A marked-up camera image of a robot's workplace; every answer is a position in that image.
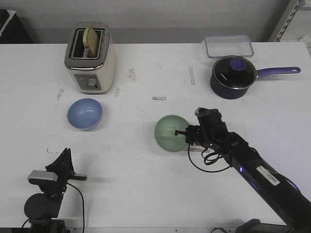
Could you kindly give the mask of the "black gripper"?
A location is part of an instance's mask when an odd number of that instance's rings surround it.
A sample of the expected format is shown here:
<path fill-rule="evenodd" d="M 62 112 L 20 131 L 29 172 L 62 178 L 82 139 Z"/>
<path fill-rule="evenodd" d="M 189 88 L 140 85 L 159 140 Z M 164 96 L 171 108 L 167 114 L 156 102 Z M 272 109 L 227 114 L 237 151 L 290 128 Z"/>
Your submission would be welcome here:
<path fill-rule="evenodd" d="M 186 128 L 186 131 L 175 130 L 174 135 L 179 134 L 186 136 L 186 143 L 188 144 L 196 144 L 198 146 L 202 145 L 202 133 L 200 126 L 189 125 Z"/>
<path fill-rule="evenodd" d="M 40 181 L 38 186 L 43 193 L 64 193 L 68 180 L 87 180 L 87 175 L 78 174 L 74 171 L 71 149 L 65 148 L 53 163 L 45 166 L 45 169 L 49 170 L 48 172 L 56 173 L 58 179 L 56 182 Z"/>

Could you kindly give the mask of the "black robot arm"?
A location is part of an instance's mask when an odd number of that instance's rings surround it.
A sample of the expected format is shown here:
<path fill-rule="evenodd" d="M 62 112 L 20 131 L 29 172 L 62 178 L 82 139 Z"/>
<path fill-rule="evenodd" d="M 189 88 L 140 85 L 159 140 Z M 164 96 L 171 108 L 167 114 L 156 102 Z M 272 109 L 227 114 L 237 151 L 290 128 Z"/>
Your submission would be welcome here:
<path fill-rule="evenodd" d="M 278 173 L 241 136 L 228 131 L 218 109 L 195 110 L 198 125 L 189 125 L 183 134 L 186 143 L 212 149 L 253 187 L 261 198 L 290 227 L 293 233 L 311 231 L 311 203 L 288 178 Z"/>
<path fill-rule="evenodd" d="M 28 182 L 37 185 L 41 190 L 40 193 L 30 196 L 24 204 L 24 214 L 31 225 L 29 232 L 69 233 L 65 221 L 58 219 L 62 200 L 67 186 L 74 187 L 68 181 L 86 181 L 87 175 L 74 171 L 70 148 L 65 148 L 45 169 L 33 170 L 28 176 Z"/>

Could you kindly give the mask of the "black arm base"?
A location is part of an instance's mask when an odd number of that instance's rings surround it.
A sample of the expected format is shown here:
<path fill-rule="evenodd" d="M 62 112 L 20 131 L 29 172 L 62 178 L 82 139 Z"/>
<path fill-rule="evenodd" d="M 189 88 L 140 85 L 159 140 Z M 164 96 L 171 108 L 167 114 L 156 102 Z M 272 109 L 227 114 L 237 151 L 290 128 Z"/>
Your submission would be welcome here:
<path fill-rule="evenodd" d="M 211 233 L 293 233 L 286 225 L 262 223 L 259 219 L 251 219 L 237 228 L 213 228 Z"/>

